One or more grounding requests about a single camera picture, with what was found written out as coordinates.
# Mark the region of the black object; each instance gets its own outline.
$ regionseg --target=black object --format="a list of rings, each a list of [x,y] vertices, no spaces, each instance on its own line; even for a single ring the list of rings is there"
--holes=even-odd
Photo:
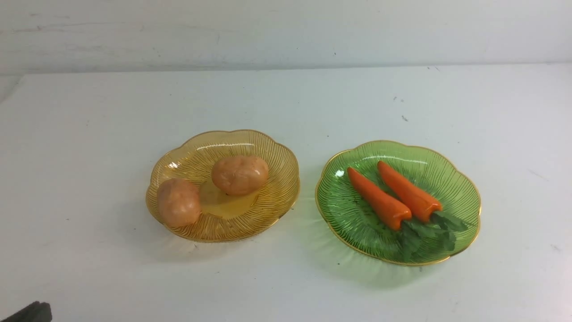
[[[16,314],[2,320],[2,322],[50,322],[51,308],[48,303],[38,301],[26,306]]]

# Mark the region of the plate rim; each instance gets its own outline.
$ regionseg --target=plate rim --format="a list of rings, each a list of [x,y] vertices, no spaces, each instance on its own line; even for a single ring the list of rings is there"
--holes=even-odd
[[[197,138],[197,137],[199,137],[199,136],[201,136],[201,135],[205,135],[205,134],[209,134],[209,133],[215,133],[215,132],[218,132],[218,133],[255,132],[255,133],[259,133],[259,134],[261,134],[261,135],[263,135],[263,136],[266,136],[272,143],[274,143],[274,144],[276,144],[276,145],[278,145],[278,146],[282,146],[283,148],[285,148],[288,152],[290,152],[290,153],[292,154],[292,156],[294,156],[294,161],[296,162],[296,165],[297,165],[296,168],[297,168],[297,170],[298,170],[298,172],[297,172],[297,173],[298,173],[298,176],[297,176],[297,178],[296,178],[296,195],[295,195],[295,197],[294,197],[294,199],[293,199],[293,201],[292,201],[292,204],[288,207],[289,209],[286,210],[285,213],[279,215],[278,218],[277,218],[274,222],[272,222],[268,227],[266,227],[265,229],[262,229],[262,230],[258,231],[257,233],[250,234],[250,235],[247,235],[247,236],[244,236],[244,237],[232,238],[232,239],[195,239],[195,238],[189,238],[189,237],[186,237],[186,236],[181,236],[180,234],[177,234],[175,231],[173,231],[173,229],[171,229],[171,227],[169,227],[169,226],[165,225],[164,223],[160,222],[160,221],[157,219],[157,217],[155,217],[155,215],[151,212],[151,209],[149,208],[148,196],[149,196],[149,190],[151,189],[151,185],[153,184],[153,174],[155,173],[155,170],[156,170],[156,168],[158,167],[159,162],[160,162],[161,160],[163,160],[163,158],[165,158],[166,156],[168,156],[170,153],[172,153],[173,151],[177,151],[177,150],[179,150],[179,149],[185,147],[185,145],[187,145],[190,141],[192,141],[193,139],[195,139],[195,138]],[[174,234],[175,236],[178,236],[178,237],[181,237],[181,238],[190,240],[190,241],[194,241],[194,242],[218,243],[218,242],[233,242],[233,241],[239,241],[239,240],[242,240],[242,239],[254,237],[254,236],[258,235],[258,234],[261,234],[261,233],[265,232],[265,231],[268,230],[270,227],[274,226],[274,224],[275,224],[276,222],[278,222],[278,220],[282,219],[282,217],[283,217],[284,215],[286,215],[286,214],[291,210],[291,208],[296,204],[296,201],[298,201],[299,196],[300,196],[300,163],[298,162],[298,158],[296,157],[296,154],[295,154],[292,150],[290,150],[287,146],[285,146],[285,145],[283,145],[283,144],[281,144],[281,143],[278,143],[275,139],[273,139],[273,138],[272,138],[271,136],[269,136],[268,134],[263,133],[263,132],[258,131],[258,130],[255,130],[255,129],[234,129],[234,130],[232,130],[232,131],[213,130],[213,131],[202,132],[202,133],[199,133],[199,134],[197,134],[197,135],[192,136],[190,139],[186,140],[185,143],[183,143],[183,144],[181,144],[180,146],[178,146],[178,147],[176,147],[176,148],[170,150],[169,152],[165,153],[162,157],[160,157],[160,158],[157,160],[157,162],[156,162],[155,165],[153,166],[153,169],[151,170],[151,176],[150,176],[150,180],[149,180],[149,185],[147,186],[147,190],[145,191],[145,206],[147,207],[147,211],[149,212],[149,214],[151,214],[151,216],[152,216],[158,223],[160,223],[161,225],[163,225],[163,227],[167,228],[167,230],[169,230],[169,231],[170,231],[172,234]]]
[[[321,207],[320,207],[320,203],[319,203],[319,201],[318,201],[318,188],[320,187],[320,185],[321,185],[321,183],[322,183],[322,180],[324,179],[324,174],[325,174],[325,172],[326,172],[326,169],[328,168],[328,165],[330,164],[330,162],[332,162],[332,160],[334,160],[336,157],[338,157],[338,156],[341,155],[341,154],[344,154],[344,153],[346,153],[346,152],[350,152],[350,151],[353,151],[353,150],[357,150],[358,148],[360,148],[360,147],[362,147],[362,146],[364,146],[364,145],[366,145],[366,144],[371,144],[371,143],[396,143],[396,144],[399,144],[399,145],[401,145],[401,146],[405,146],[405,147],[409,147],[409,148],[421,148],[421,149],[424,149],[424,150],[431,151],[431,152],[433,152],[433,153],[435,153],[435,154],[437,154],[437,155],[440,155],[443,159],[445,159],[447,162],[449,162],[449,164],[453,166],[453,169],[454,169],[458,174],[460,174],[460,175],[462,175],[463,177],[465,177],[465,178],[469,181],[469,183],[471,183],[471,185],[472,185],[472,187],[475,189],[476,195],[477,195],[477,197],[478,197],[478,199],[479,199],[479,213],[478,213],[477,216],[476,216],[476,217],[477,217],[477,223],[478,223],[478,224],[477,224],[477,227],[476,227],[476,233],[475,233],[474,237],[472,238],[471,242],[470,242],[465,248],[459,249],[459,250],[458,250],[457,252],[455,252],[454,254],[451,254],[451,255],[449,255],[449,256],[447,256],[447,257],[445,257],[445,258],[441,258],[441,259],[438,259],[438,260],[435,260],[435,261],[424,262],[424,263],[405,263],[405,262],[392,261],[392,260],[388,260],[388,259],[386,259],[386,258],[381,258],[381,257],[378,257],[378,256],[374,256],[374,255],[368,254],[368,253],[362,251],[361,249],[354,247],[353,245],[351,245],[351,244],[348,243],[345,239],[343,239],[341,236],[338,235],[338,233],[337,233],[336,230],[332,227],[332,225],[330,224],[330,222],[328,221],[328,219],[326,219],[326,217],[325,217],[325,215],[324,215],[324,213],[323,213],[323,211],[322,211],[322,209],[321,209]],[[375,258],[375,259],[377,259],[377,260],[381,260],[381,261],[384,261],[384,262],[387,262],[387,263],[397,264],[397,265],[401,265],[401,266],[409,266],[409,267],[427,266],[427,265],[433,265],[433,264],[438,264],[438,263],[444,262],[444,261],[448,260],[449,258],[455,256],[455,255],[461,254],[463,251],[465,251],[467,248],[469,248],[469,247],[476,241],[476,238],[478,237],[478,235],[479,235],[479,233],[480,233],[480,212],[481,212],[481,210],[482,210],[482,199],[481,199],[481,197],[480,197],[479,190],[477,189],[475,183],[474,183],[469,177],[467,177],[464,173],[462,173],[461,171],[459,171],[459,169],[455,166],[455,164],[454,164],[453,162],[451,162],[451,160],[449,160],[449,158],[447,158],[446,156],[442,155],[441,153],[439,153],[439,152],[437,152],[437,151],[435,151],[435,150],[433,150],[433,149],[427,148],[427,147],[422,147],[422,146],[410,146],[410,145],[403,144],[403,143],[401,143],[401,142],[397,142],[397,141],[393,141],[393,140],[373,140],[373,141],[368,141],[368,142],[365,142],[365,143],[362,143],[362,144],[358,145],[358,146],[355,147],[355,148],[343,150],[343,151],[340,151],[340,152],[334,154],[331,158],[328,159],[328,161],[327,161],[327,162],[325,163],[325,165],[324,165],[324,168],[322,169],[322,172],[321,172],[321,174],[320,174],[320,179],[318,179],[318,182],[317,182],[317,184],[316,184],[316,188],[315,188],[315,191],[314,191],[314,200],[316,201],[316,207],[318,208],[318,211],[320,212],[320,215],[322,216],[322,219],[326,222],[326,224],[328,224],[328,227],[329,227],[330,230],[333,232],[333,234],[334,234],[339,240],[341,240],[344,244],[346,244],[346,245],[347,245],[348,247],[350,247],[351,249],[353,249],[353,250],[355,250],[356,252],[361,253],[361,254],[363,254],[363,255],[366,255],[366,256],[369,256],[369,257],[372,257],[372,258]]]

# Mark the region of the gold rim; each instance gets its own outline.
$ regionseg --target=gold rim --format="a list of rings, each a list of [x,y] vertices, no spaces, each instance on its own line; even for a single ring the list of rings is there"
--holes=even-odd
[[[344,240],[341,236],[338,235],[338,233],[336,232],[336,230],[334,230],[334,228],[332,227],[332,225],[330,224],[330,222],[328,221],[328,219],[326,219],[326,217],[324,216],[324,213],[322,212],[322,209],[321,209],[321,207],[320,207],[320,203],[318,202],[318,187],[320,187],[320,184],[321,184],[322,180],[324,179],[324,174],[325,174],[326,168],[328,167],[329,163],[330,163],[332,160],[334,160],[337,156],[339,156],[340,154],[353,151],[353,150],[355,150],[355,149],[357,149],[357,148],[360,148],[360,147],[362,147],[362,146],[364,146],[364,145],[366,145],[366,144],[370,144],[370,143],[381,143],[381,142],[397,143],[397,144],[400,144],[400,145],[405,146],[405,147],[422,148],[422,149],[425,149],[425,150],[428,150],[428,151],[432,151],[432,152],[434,152],[434,153],[440,155],[440,156],[441,156],[443,159],[445,159],[447,162],[449,162],[449,164],[451,164],[451,165],[453,166],[453,169],[454,169],[457,173],[461,174],[463,177],[465,177],[465,178],[471,183],[471,185],[473,186],[473,188],[474,188],[475,191],[476,191],[477,197],[479,198],[479,213],[477,214],[478,224],[477,224],[477,227],[476,227],[475,237],[473,237],[473,239],[472,239],[471,242],[467,245],[467,247],[465,247],[465,248],[463,248],[463,249],[460,249],[458,252],[456,252],[456,253],[454,253],[454,254],[451,254],[451,255],[449,255],[449,256],[447,256],[447,257],[445,257],[445,258],[442,258],[442,259],[440,259],[440,260],[436,260],[436,261],[432,261],[432,262],[426,262],[426,263],[403,263],[403,262],[396,262],[396,261],[392,261],[392,260],[388,260],[388,259],[385,259],[385,258],[381,258],[381,257],[377,257],[377,256],[373,256],[373,255],[371,255],[371,254],[368,254],[368,253],[362,251],[361,249],[358,249],[358,248],[354,247],[353,245],[351,245],[351,244],[348,243],[346,240]],[[401,265],[401,266],[427,266],[427,265],[433,265],[433,264],[437,264],[437,263],[444,262],[444,261],[448,260],[449,258],[455,256],[455,255],[461,254],[463,251],[465,251],[467,248],[469,248],[469,246],[471,246],[472,243],[475,242],[477,236],[478,236],[479,233],[480,233],[480,211],[482,210],[482,203],[481,203],[481,198],[480,198],[479,190],[476,188],[475,183],[474,183],[469,177],[467,177],[464,173],[462,173],[461,171],[459,171],[459,170],[457,169],[457,167],[455,167],[455,165],[453,164],[453,162],[451,162],[447,157],[445,157],[445,156],[442,155],[441,153],[439,153],[439,152],[437,152],[437,151],[435,151],[435,150],[433,150],[433,149],[430,149],[430,148],[426,148],[426,147],[422,147],[422,146],[408,146],[408,145],[406,145],[406,144],[403,144],[403,143],[400,143],[400,142],[397,142],[397,141],[392,141],[392,140],[373,140],[373,141],[368,141],[368,142],[365,142],[365,143],[363,143],[363,144],[358,145],[357,147],[355,147],[355,148],[353,148],[353,149],[344,150],[344,151],[342,151],[342,152],[338,152],[338,153],[334,154],[334,156],[331,157],[331,158],[328,160],[328,162],[325,163],[325,166],[324,166],[324,168],[322,169],[322,173],[321,173],[321,175],[320,175],[320,179],[318,180],[318,183],[316,184],[316,188],[315,188],[315,191],[314,191],[314,200],[316,201],[316,207],[318,208],[318,211],[320,212],[320,215],[322,216],[322,218],[324,218],[324,221],[328,224],[328,227],[330,228],[330,230],[332,230],[333,234],[334,234],[339,240],[341,240],[344,244],[346,244],[348,247],[352,248],[353,250],[355,250],[355,251],[358,252],[358,253],[361,253],[361,254],[364,254],[364,255],[366,255],[366,256],[375,258],[375,259],[377,259],[377,260],[381,260],[381,261],[384,261],[384,262],[387,262],[387,263],[397,264],[397,265]]]
[[[155,220],[159,221],[160,224],[162,224],[165,228],[167,228],[167,229],[168,229],[171,233],[173,233],[174,235],[176,235],[176,236],[178,236],[178,237],[181,237],[181,238],[184,238],[184,239],[188,239],[188,240],[190,240],[190,241],[205,242],[205,243],[232,242],[232,241],[239,241],[239,240],[246,239],[246,238],[251,238],[251,237],[253,237],[253,236],[256,236],[256,235],[258,235],[258,234],[260,234],[260,233],[262,233],[262,232],[268,230],[270,227],[274,226],[274,224],[275,224],[276,222],[278,222],[278,220],[280,220],[284,215],[286,215],[286,213],[288,213],[288,212],[291,210],[292,207],[294,207],[294,205],[296,204],[296,201],[298,200],[298,197],[300,196],[300,164],[298,163],[298,158],[296,157],[296,154],[294,154],[294,152],[293,152],[292,150],[290,150],[287,146],[285,146],[285,145],[283,145],[283,144],[281,144],[281,143],[278,143],[278,142],[275,141],[273,138],[271,138],[268,134],[263,133],[263,132],[260,132],[260,131],[257,131],[257,130],[255,130],[255,129],[236,129],[236,130],[233,130],[233,131],[216,131],[216,130],[215,130],[215,131],[206,131],[206,132],[199,133],[199,134],[193,136],[192,138],[190,138],[190,139],[188,139],[187,141],[185,141],[185,143],[181,144],[179,147],[174,148],[174,149],[170,150],[169,152],[165,153],[162,157],[159,158],[159,160],[157,161],[157,163],[155,163],[155,166],[153,167],[153,170],[151,171],[150,184],[149,184],[149,186],[147,187],[147,191],[146,191],[146,193],[145,193],[145,196],[147,196],[147,195],[149,194],[149,189],[151,189],[151,184],[153,183],[153,173],[156,172],[156,170],[157,170],[156,168],[159,166],[160,160],[162,160],[164,157],[168,156],[171,152],[176,151],[176,150],[179,150],[180,148],[183,148],[183,147],[184,147],[187,143],[189,143],[191,140],[193,140],[194,138],[197,138],[197,137],[199,137],[199,136],[201,136],[201,135],[204,135],[204,134],[215,133],[215,132],[218,132],[218,133],[232,133],[232,132],[241,132],[241,131],[256,132],[256,133],[259,133],[259,134],[261,134],[261,135],[264,135],[264,136],[266,136],[268,139],[270,139],[270,141],[274,142],[276,145],[285,148],[285,149],[286,149],[288,152],[290,152],[290,153],[292,154],[292,156],[294,157],[294,161],[296,162],[297,169],[298,169],[298,178],[297,178],[297,180],[296,180],[296,190],[297,190],[297,192],[296,192],[296,196],[294,197],[294,199],[293,199],[293,201],[292,201],[292,204],[288,207],[289,209],[286,210],[286,212],[284,212],[283,214],[280,214],[279,217],[278,217],[278,219],[275,220],[274,222],[272,222],[268,227],[266,227],[266,228],[264,228],[264,229],[262,229],[262,230],[260,230],[260,231],[258,231],[258,232],[256,232],[256,233],[254,233],[254,234],[246,235],[246,236],[239,237],[239,238],[231,238],[231,239],[195,239],[195,238],[188,238],[188,237],[186,237],[186,236],[181,236],[181,235],[177,234],[175,231],[173,231],[169,226],[167,226],[167,225],[165,225],[164,223],[160,222],[160,221],[157,219],[157,217],[155,217],[155,215],[153,214],[153,212],[151,212],[151,209],[149,208],[149,205],[148,205],[148,203],[147,203],[147,201],[146,201],[147,198],[145,198],[145,204],[146,204],[146,206],[147,206],[147,211],[153,216],[153,218],[155,218]]]

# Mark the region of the toy carrot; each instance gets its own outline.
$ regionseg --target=toy carrot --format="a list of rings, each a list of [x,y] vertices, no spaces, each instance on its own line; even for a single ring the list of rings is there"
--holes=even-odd
[[[353,168],[348,168],[349,181],[370,204],[379,219],[392,230],[401,229],[401,221],[411,219],[411,210],[399,200],[386,194],[376,184]]]
[[[434,212],[443,210],[443,206],[437,199],[409,182],[407,178],[383,161],[378,162],[378,170],[387,186],[395,192],[399,199],[411,209],[415,218],[421,222],[429,223]]]

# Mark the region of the white wall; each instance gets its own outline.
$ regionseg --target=white wall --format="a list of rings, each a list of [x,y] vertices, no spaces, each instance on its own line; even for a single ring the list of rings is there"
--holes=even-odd
[[[0,74],[572,60],[572,0],[1,0]]]

